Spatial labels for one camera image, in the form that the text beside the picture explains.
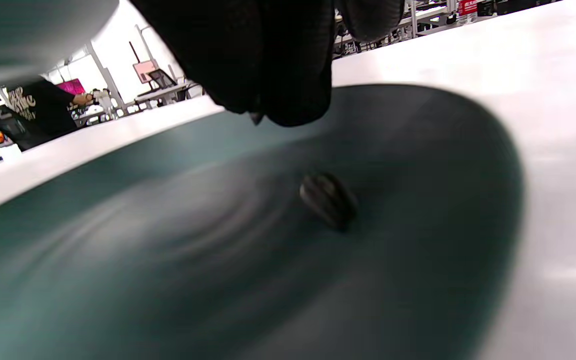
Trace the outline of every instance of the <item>small dark object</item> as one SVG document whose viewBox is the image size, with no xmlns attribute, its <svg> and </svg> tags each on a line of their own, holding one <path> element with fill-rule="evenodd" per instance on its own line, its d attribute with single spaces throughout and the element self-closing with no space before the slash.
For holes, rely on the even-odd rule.
<svg viewBox="0 0 576 360">
<path fill-rule="evenodd" d="M 446 25 L 452 25 L 457 22 L 457 14 L 451 13 L 446 17 Z"/>
<path fill-rule="evenodd" d="M 357 216 L 350 191 L 329 173 L 306 176 L 299 188 L 301 200 L 331 228 L 345 232 Z"/>
<path fill-rule="evenodd" d="M 252 120 L 255 126 L 259 125 L 263 119 L 264 114 L 262 112 L 250 112 L 250 120 Z"/>
</svg>

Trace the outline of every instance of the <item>red sign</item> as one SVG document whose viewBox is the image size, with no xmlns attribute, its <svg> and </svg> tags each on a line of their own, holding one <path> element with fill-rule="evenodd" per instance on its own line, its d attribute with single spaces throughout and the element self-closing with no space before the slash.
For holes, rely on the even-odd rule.
<svg viewBox="0 0 576 360">
<path fill-rule="evenodd" d="M 459 16 L 477 12 L 477 0 L 461 0 L 459 2 Z"/>
</svg>

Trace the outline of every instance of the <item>workstation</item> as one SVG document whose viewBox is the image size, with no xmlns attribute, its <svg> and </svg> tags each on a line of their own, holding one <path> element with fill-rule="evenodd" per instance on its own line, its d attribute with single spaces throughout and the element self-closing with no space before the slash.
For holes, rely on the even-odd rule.
<svg viewBox="0 0 576 360">
<path fill-rule="evenodd" d="M 401 43 L 445 30 L 479 23 L 481 21 L 532 9 L 560 0 L 418 0 L 405 1 L 404 16 L 388 36 L 377 41 L 354 41 L 341 21 L 336 22 L 337 36 L 334 41 L 336 59 Z"/>
</svg>

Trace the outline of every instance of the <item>white wall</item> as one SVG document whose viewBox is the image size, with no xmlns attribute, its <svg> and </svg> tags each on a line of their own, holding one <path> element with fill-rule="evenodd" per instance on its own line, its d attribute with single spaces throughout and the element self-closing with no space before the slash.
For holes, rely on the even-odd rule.
<svg viewBox="0 0 576 360">
<path fill-rule="evenodd" d="M 119 0 L 119 7 L 112 18 L 101 32 L 92 39 L 92 46 L 99 57 L 99 61 L 110 71 L 110 76 L 112 76 L 112 80 L 114 80 L 117 90 L 125 102 L 130 102 L 137 95 L 151 89 L 148 84 L 141 83 L 133 68 L 137 59 L 130 43 L 132 43 L 139 61 L 150 60 L 146 46 L 144 46 L 135 25 L 140 29 L 149 27 L 146 19 L 128 0 Z M 169 73 L 168 64 L 173 64 L 175 75 L 181 75 L 181 70 L 178 73 L 177 62 L 160 37 L 152 29 L 144 31 L 144 37 L 159 67 Z"/>
</svg>

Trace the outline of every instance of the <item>monitor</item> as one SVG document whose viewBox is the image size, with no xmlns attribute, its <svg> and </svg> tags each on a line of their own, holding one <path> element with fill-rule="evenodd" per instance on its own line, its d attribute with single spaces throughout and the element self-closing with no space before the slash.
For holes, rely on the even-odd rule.
<svg viewBox="0 0 576 360">
<path fill-rule="evenodd" d="M 151 82 L 153 78 L 151 78 L 151 76 L 148 75 L 148 73 L 151 73 L 158 69 L 157 61 L 154 60 L 148 60 L 141 63 L 132 64 L 132 67 L 137 73 L 137 76 L 139 77 L 139 80 L 142 84 L 148 84 L 148 82 Z"/>
<path fill-rule="evenodd" d="M 86 90 L 84 89 L 84 87 L 82 86 L 82 83 L 80 82 L 79 79 L 72 79 L 69 81 L 64 81 L 61 84 L 56 84 L 59 89 L 62 89 L 63 91 L 69 92 L 72 95 L 79 95 L 79 94 L 83 94 L 86 92 Z"/>
</svg>

